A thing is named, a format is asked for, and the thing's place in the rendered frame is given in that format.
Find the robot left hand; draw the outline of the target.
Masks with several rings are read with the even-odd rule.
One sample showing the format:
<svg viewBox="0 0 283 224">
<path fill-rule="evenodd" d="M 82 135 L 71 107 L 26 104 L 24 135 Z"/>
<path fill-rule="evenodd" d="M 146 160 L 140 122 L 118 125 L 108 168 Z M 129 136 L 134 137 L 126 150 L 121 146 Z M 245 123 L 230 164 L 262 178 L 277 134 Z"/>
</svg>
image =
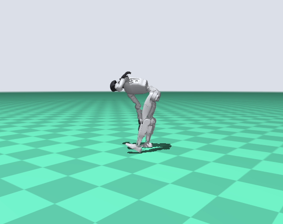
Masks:
<svg viewBox="0 0 283 224">
<path fill-rule="evenodd" d="M 131 74 L 131 72 L 127 71 L 125 74 L 122 75 L 122 77 L 119 80 L 121 80 L 122 78 L 128 77 L 127 74 Z"/>
</svg>

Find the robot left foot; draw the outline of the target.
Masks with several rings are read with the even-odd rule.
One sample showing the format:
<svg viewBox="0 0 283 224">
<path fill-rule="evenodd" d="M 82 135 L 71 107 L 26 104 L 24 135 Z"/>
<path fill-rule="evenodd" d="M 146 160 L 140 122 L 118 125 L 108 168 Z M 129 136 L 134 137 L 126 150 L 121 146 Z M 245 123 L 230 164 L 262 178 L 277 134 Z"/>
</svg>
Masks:
<svg viewBox="0 0 283 224">
<path fill-rule="evenodd" d="M 139 153 L 141 153 L 142 151 L 142 148 L 141 147 L 138 147 L 138 146 L 135 146 L 136 144 L 129 144 L 129 143 L 126 143 L 126 146 L 138 151 Z"/>
</svg>

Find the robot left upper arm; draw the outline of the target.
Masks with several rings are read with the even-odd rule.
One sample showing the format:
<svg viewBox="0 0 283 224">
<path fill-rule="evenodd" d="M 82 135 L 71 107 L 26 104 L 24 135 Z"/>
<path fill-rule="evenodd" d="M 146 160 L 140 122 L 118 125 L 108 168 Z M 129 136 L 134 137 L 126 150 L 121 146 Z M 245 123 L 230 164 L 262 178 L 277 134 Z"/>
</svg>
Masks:
<svg viewBox="0 0 283 224">
<path fill-rule="evenodd" d="M 129 77 L 125 77 L 125 78 L 122 78 L 119 82 L 119 86 L 117 88 L 115 88 L 118 92 L 122 91 L 123 90 L 123 86 L 126 82 L 129 81 Z"/>
</svg>

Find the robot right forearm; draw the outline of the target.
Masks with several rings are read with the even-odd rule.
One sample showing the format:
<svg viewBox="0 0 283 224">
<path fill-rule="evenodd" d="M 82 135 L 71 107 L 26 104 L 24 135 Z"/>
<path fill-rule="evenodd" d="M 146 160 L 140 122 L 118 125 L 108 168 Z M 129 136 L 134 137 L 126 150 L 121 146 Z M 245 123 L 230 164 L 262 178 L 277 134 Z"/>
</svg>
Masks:
<svg viewBox="0 0 283 224">
<path fill-rule="evenodd" d="M 142 122 L 142 110 L 139 108 L 138 110 L 136 109 L 137 111 L 137 116 L 138 116 L 138 119 L 140 120 L 140 123 Z"/>
</svg>

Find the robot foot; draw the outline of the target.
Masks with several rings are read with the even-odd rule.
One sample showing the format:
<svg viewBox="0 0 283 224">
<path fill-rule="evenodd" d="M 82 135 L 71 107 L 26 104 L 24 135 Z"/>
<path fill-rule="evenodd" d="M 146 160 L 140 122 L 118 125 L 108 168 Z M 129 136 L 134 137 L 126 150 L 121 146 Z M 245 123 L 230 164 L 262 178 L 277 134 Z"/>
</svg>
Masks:
<svg viewBox="0 0 283 224">
<path fill-rule="evenodd" d="M 129 143 L 126 143 L 126 146 L 138 151 L 139 153 L 141 153 L 142 151 L 142 148 L 141 147 L 138 147 L 138 146 L 135 146 L 136 144 L 129 144 Z"/>
<path fill-rule="evenodd" d="M 140 145 L 140 147 L 152 147 L 152 143 L 144 143 L 143 145 Z"/>
</svg>

